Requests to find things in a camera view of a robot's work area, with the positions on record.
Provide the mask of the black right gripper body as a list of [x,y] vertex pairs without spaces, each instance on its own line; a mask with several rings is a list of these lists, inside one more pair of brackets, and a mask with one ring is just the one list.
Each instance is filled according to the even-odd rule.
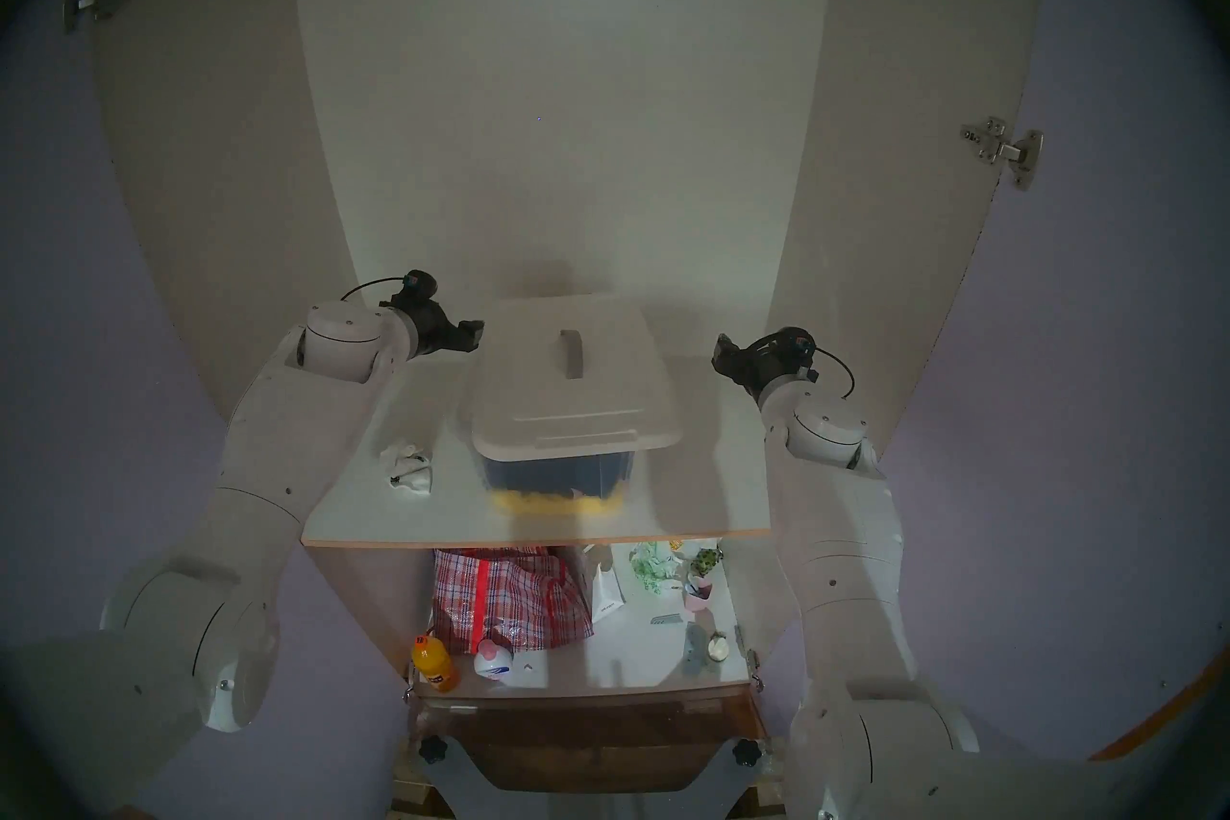
[[815,382],[815,339],[806,329],[781,328],[738,353],[736,384],[763,404],[784,384]]

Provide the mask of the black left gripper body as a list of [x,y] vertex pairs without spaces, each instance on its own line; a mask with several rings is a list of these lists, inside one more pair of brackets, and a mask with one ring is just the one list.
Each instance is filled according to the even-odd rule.
[[411,337],[408,359],[439,352],[456,352],[455,327],[432,298],[394,295],[380,305],[395,311]]

